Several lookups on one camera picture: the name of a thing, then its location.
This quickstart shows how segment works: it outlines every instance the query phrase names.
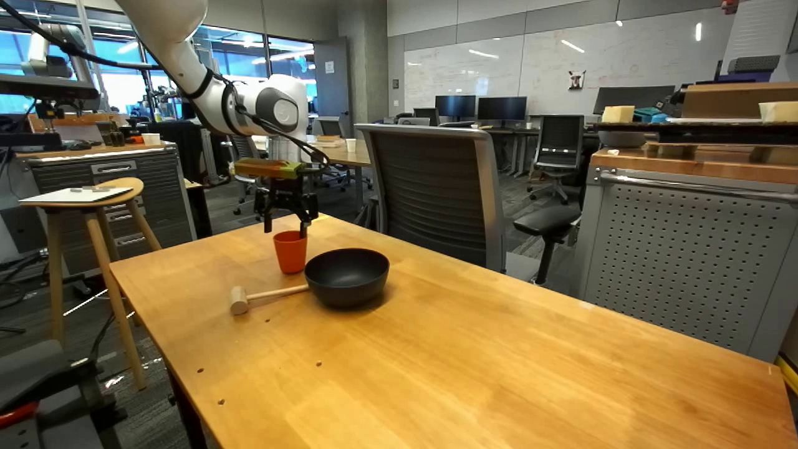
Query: wooden table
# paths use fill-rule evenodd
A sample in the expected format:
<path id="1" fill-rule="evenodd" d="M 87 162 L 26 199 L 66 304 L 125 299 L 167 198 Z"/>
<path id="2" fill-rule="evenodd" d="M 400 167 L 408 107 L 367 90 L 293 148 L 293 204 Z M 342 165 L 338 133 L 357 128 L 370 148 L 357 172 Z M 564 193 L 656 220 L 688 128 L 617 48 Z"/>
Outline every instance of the wooden table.
<path id="1" fill-rule="evenodd" d="M 112 264 L 221 447 L 794 447 L 772 365 L 319 216 L 308 258 L 335 248 L 388 258 L 382 306 L 232 317 L 304 283 L 262 228 Z"/>

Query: wall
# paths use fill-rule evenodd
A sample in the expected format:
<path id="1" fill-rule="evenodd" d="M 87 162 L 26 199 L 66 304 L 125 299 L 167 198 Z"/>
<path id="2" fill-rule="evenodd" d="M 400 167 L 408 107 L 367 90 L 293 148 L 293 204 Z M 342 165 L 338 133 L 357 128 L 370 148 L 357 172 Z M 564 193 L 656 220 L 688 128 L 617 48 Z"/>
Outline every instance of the wall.
<path id="1" fill-rule="evenodd" d="M 692 41 L 696 23 L 702 23 L 701 43 Z M 433 95 L 444 92 L 476 92 L 526 95 L 530 115 L 590 115 L 595 92 L 605 84 L 711 81 L 728 29 L 730 17 L 718 11 L 696 11 L 626 19 L 624 28 L 599 23 L 408 49 L 404 53 L 404 110 L 431 104 Z M 582 90 L 567 90 L 567 71 L 586 72 Z"/>
<path id="2" fill-rule="evenodd" d="M 526 95 L 530 113 L 590 113 L 601 84 L 712 77 L 733 23 L 718 0 L 500 3 L 515 7 L 510 16 L 499 16 L 500 7 L 476 16 L 473 3 L 388 0 L 392 115 L 456 90 Z M 692 43 L 698 19 L 702 43 Z M 586 53 L 579 54 L 561 41 L 579 43 Z M 567 92 L 567 71 L 586 71 L 581 92 Z"/>
<path id="3" fill-rule="evenodd" d="M 784 54 L 793 23 L 798 19 L 794 0 L 748 0 L 733 19 L 725 44 L 725 63 L 743 54 L 781 54 L 769 81 L 798 81 L 798 54 Z"/>
<path id="4" fill-rule="evenodd" d="M 385 3 L 342 0 L 335 29 L 348 41 L 348 87 L 354 122 L 385 117 Z"/>

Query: cubicle wall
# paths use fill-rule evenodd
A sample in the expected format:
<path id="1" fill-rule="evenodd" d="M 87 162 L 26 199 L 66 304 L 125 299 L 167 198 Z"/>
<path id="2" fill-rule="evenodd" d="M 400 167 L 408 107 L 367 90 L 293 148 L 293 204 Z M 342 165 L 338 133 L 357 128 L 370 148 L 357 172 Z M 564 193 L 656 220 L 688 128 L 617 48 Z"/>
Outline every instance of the cubicle wall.
<path id="1" fill-rule="evenodd" d="M 590 172 L 579 298 L 772 361 L 798 304 L 794 204 L 782 184 Z"/>

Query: black mesh chair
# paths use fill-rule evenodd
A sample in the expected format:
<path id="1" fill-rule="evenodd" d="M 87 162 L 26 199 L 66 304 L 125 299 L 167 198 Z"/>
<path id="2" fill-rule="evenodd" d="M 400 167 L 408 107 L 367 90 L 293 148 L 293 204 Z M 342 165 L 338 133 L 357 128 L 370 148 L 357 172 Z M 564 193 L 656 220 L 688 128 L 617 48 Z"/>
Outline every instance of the black mesh chair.
<path id="1" fill-rule="evenodd" d="M 317 122 L 319 122 L 319 134 L 344 138 L 344 130 L 342 130 L 342 119 L 338 119 L 338 117 L 317 117 Z"/>
<path id="2" fill-rule="evenodd" d="M 530 172 L 544 172 L 549 180 L 554 180 L 551 190 L 564 204 L 570 199 L 564 188 L 564 178 L 579 174 L 581 158 L 582 158 L 581 128 L 582 128 L 581 115 L 540 117 L 540 133 L 537 133 Z"/>
<path id="3" fill-rule="evenodd" d="M 540 117 L 532 170 L 554 180 L 549 190 L 554 203 L 544 203 L 544 208 L 536 208 L 532 211 L 526 211 L 514 220 L 515 229 L 532 236 L 544 236 L 544 254 L 540 254 L 536 285 L 546 283 L 554 245 L 564 243 L 567 233 L 579 224 L 581 194 L 570 198 L 564 188 L 564 178 L 581 174 L 581 167 L 582 167 L 581 128 L 582 128 L 581 115 Z"/>
<path id="4" fill-rule="evenodd" d="M 530 280 L 532 263 L 504 250 L 491 134 L 414 125 L 357 125 L 357 130 L 367 140 L 377 174 L 378 233 Z"/>

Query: computer monitor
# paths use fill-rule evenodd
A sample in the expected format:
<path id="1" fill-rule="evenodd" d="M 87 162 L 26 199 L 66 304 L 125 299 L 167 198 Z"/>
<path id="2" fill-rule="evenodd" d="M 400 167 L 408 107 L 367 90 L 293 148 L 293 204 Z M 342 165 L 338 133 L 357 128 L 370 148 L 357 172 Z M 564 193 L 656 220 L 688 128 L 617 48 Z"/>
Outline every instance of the computer monitor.
<path id="1" fill-rule="evenodd" d="M 526 119 L 526 97 L 479 97 L 476 110 L 479 122 L 499 122 L 506 128 L 508 122 Z"/>
<path id="2" fill-rule="evenodd" d="M 438 110 L 435 107 L 414 107 L 414 117 L 427 117 L 431 128 L 438 125 Z"/>
<path id="3" fill-rule="evenodd" d="M 602 115 L 609 104 L 657 107 L 666 115 L 678 115 L 670 104 L 676 84 L 641 84 L 641 87 L 599 87 L 594 115 Z"/>
<path id="4" fill-rule="evenodd" d="M 476 95 L 435 95 L 433 107 L 449 122 L 463 122 L 476 117 Z"/>

